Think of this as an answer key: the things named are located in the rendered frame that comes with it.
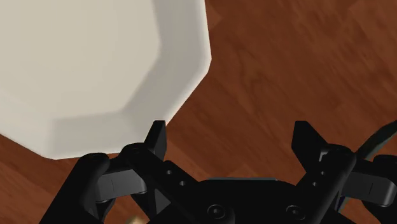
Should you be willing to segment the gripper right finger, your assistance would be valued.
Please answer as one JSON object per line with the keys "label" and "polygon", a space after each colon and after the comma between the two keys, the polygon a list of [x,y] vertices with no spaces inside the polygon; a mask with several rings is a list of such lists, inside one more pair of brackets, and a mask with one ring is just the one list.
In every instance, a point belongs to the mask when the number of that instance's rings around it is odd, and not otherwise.
{"label": "gripper right finger", "polygon": [[358,199],[380,224],[397,224],[397,156],[357,157],[356,151],[327,143],[307,121],[294,124],[293,153],[305,169],[297,188],[299,224],[354,224],[340,214],[346,199]]}

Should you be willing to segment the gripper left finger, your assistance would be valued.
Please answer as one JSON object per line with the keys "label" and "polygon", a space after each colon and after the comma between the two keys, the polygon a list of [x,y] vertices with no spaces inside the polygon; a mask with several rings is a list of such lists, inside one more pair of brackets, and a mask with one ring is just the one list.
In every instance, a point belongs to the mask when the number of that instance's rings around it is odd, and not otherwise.
{"label": "gripper left finger", "polygon": [[153,122],[142,143],[115,158],[89,153],[78,159],[39,224],[105,224],[118,197],[129,195],[148,224],[199,224],[190,186],[196,180],[166,161],[165,123]]}

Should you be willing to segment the dark green curved object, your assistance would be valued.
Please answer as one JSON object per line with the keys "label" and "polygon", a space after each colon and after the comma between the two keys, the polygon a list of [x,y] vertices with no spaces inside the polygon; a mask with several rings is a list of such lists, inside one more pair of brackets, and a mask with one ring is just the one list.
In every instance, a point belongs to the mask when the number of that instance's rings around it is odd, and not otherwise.
{"label": "dark green curved object", "polygon": [[381,127],[357,150],[357,157],[371,159],[392,137],[397,134],[397,120]]}

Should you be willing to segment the white octagonal plate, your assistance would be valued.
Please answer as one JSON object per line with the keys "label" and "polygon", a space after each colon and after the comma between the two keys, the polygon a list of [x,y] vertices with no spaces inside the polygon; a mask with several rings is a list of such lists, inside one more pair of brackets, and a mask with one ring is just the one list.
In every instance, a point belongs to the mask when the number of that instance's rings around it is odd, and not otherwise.
{"label": "white octagonal plate", "polygon": [[55,160],[119,152],[210,63],[205,0],[0,0],[0,135]]}

